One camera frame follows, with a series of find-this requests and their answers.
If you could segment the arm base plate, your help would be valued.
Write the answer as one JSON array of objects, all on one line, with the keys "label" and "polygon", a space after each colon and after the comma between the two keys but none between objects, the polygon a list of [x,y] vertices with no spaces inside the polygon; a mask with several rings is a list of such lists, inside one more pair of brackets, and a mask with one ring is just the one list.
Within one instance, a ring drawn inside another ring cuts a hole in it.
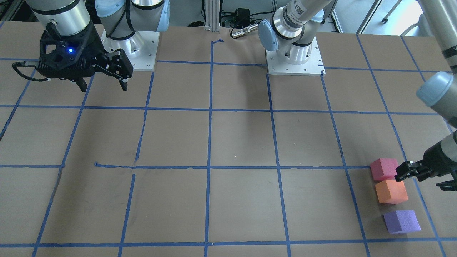
[{"label": "arm base plate", "polygon": [[291,44],[276,51],[265,50],[269,75],[322,76],[326,74],[317,38],[310,45]]},{"label": "arm base plate", "polygon": [[118,41],[107,38],[106,31],[103,31],[101,41],[108,52],[123,49],[134,71],[154,71],[160,34],[156,31],[136,31],[130,39]]}]

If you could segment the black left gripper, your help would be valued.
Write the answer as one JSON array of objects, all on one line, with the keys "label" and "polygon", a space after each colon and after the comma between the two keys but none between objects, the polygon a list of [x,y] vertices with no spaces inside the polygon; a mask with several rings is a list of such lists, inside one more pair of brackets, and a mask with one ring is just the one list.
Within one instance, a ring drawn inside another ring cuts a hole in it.
[{"label": "black left gripper", "polygon": [[[422,162],[405,161],[396,169],[394,176],[397,182],[406,178],[416,177],[419,182],[427,178],[442,177],[456,171],[456,162],[450,159],[441,148],[441,142],[436,143],[424,152]],[[443,191],[456,191],[456,179],[436,184]]]}]

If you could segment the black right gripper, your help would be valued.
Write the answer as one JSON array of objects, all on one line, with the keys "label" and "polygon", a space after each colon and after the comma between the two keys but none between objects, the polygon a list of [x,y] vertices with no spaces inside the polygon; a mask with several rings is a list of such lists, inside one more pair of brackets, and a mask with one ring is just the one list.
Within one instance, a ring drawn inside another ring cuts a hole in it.
[{"label": "black right gripper", "polygon": [[73,79],[86,92],[84,77],[91,77],[95,71],[116,78],[121,89],[127,91],[134,69],[123,49],[106,52],[93,23],[70,36],[62,36],[55,24],[48,23],[40,39],[37,71],[51,79]]}]

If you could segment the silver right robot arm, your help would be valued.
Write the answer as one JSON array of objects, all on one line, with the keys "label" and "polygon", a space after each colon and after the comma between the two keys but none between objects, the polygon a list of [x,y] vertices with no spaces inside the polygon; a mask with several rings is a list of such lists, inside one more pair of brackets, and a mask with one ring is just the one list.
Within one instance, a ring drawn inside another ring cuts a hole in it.
[{"label": "silver right robot arm", "polygon": [[104,73],[127,90],[134,71],[153,71],[159,35],[169,27],[168,0],[96,0],[96,14],[104,27],[98,31],[83,0],[28,0],[44,26],[37,61],[14,63],[34,68],[43,78],[69,80],[81,91],[85,78]]}]

